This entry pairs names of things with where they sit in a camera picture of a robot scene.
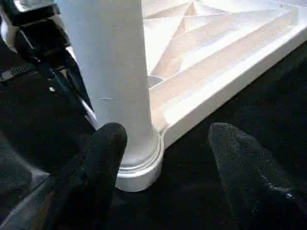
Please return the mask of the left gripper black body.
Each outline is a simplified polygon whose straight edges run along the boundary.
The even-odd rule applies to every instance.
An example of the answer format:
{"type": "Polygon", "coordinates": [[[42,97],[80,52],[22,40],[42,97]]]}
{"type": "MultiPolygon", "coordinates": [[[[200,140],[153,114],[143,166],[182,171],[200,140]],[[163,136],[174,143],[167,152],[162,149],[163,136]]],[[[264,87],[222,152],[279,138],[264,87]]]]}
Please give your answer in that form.
{"type": "Polygon", "coordinates": [[[56,12],[1,12],[0,35],[5,44],[30,62],[78,106],[94,127],[98,123],[71,42],[56,12]]]}

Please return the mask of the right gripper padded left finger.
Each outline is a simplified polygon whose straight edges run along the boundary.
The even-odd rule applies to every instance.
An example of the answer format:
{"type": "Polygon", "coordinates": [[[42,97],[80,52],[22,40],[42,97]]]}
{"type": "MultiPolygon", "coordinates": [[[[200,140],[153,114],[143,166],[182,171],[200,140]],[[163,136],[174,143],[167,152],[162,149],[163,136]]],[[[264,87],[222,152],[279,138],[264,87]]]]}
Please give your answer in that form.
{"type": "Polygon", "coordinates": [[[127,145],[119,123],[107,123],[55,173],[0,146],[0,227],[3,230],[101,230],[127,145]]]}

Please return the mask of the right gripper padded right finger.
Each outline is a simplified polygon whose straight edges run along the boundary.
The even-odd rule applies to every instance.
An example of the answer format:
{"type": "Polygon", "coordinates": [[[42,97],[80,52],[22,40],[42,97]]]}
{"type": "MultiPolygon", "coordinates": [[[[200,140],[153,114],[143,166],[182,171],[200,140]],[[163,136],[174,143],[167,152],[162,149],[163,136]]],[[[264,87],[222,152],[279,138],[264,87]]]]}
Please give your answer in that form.
{"type": "Polygon", "coordinates": [[[307,191],[254,137],[213,123],[208,139],[231,213],[241,230],[305,230],[307,191]]]}

